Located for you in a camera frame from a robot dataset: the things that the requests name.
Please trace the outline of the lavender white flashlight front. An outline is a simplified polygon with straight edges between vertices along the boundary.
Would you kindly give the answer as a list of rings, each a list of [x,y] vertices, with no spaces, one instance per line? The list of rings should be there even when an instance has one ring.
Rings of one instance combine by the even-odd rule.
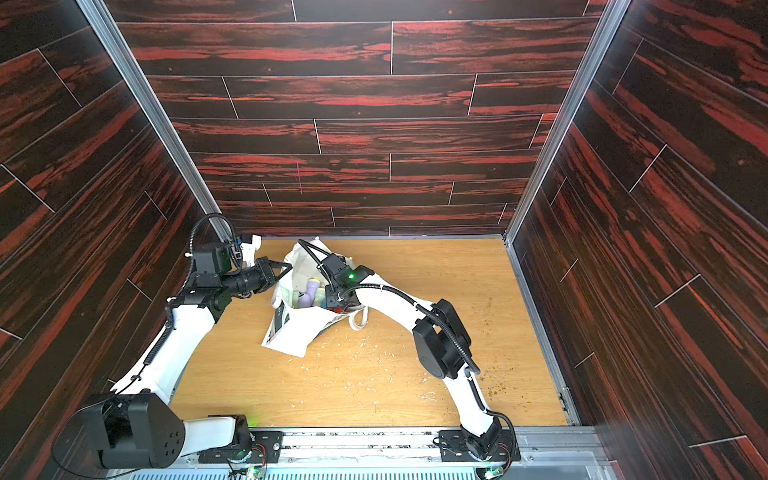
[[[309,308],[319,306],[322,301],[318,299],[318,290],[321,288],[321,282],[318,279],[310,278],[306,283],[306,289],[298,296],[297,307]]]

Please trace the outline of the white printed tote bag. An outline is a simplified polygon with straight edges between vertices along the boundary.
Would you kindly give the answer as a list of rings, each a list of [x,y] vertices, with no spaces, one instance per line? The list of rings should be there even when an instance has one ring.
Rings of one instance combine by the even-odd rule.
[[[298,308],[297,300],[306,289],[310,278],[318,279],[321,287],[328,281],[321,273],[318,262],[328,256],[327,246],[318,238],[309,242],[310,247],[294,245],[284,261],[293,269],[275,286],[272,295],[273,318],[262,341],[266,348],[303,357],[307,347],[324,331],[339,322],[346,321],[355,331],[364,329],[368,324],[369,309],[358,307],[345,315],[335,315],[326,308]]]

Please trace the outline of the blue flashlight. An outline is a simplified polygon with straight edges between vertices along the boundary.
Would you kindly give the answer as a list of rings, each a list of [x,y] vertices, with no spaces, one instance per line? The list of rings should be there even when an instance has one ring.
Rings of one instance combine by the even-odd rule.
[[[326,307],[326,289],[324,287],[319,287],[315,291],[313,305],[320,308]]]

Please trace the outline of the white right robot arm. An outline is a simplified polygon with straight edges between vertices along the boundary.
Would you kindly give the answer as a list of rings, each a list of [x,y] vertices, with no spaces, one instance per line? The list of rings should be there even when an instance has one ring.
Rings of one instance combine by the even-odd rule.
[[[508,416],[489,408],[477,382],[480,368],[472,359],[471,338],[453,305],[417,299],[360,266],[330,277],[329,306],[360,305],[377,310],[412,333],[422,367],[444,382],[459,413],[466,449],[488,461],[501,447],[510,459],[519,456],[516,439],[502,443],[502,433],[514,432]]]

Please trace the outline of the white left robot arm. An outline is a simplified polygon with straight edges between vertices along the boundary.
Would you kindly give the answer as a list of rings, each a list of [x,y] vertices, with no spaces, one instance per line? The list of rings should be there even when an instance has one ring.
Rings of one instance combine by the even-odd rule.
[[[232,299],[269,290],[291,269],[267,257],[234,269],[225,252],[193,255],[187,281],[168,300],[161,332],[110,394],[90,399],[79,412],[99,467],[166,468],[219,449],[237,460],[250,457],[253,439],[244,416],[182,420],[170,403],[194,351]]]

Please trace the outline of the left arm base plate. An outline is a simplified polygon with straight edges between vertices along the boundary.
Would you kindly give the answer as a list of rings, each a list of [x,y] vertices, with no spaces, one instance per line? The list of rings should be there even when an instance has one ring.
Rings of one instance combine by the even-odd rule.
[[[201,464],[276,464],[281,456],[284,432],[280,430],[251,430],[248,435],[236,434],[230,445],[203,451]]]

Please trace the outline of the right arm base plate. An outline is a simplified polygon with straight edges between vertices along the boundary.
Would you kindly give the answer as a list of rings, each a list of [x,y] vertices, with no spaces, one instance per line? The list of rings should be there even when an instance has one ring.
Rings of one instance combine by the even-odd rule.
[[[470,434],[463,428],[440,430],[433,438],[442,462],[518,462],[521,453],[517,441],[508,429],[502,429],[494,439],[490,433]]]

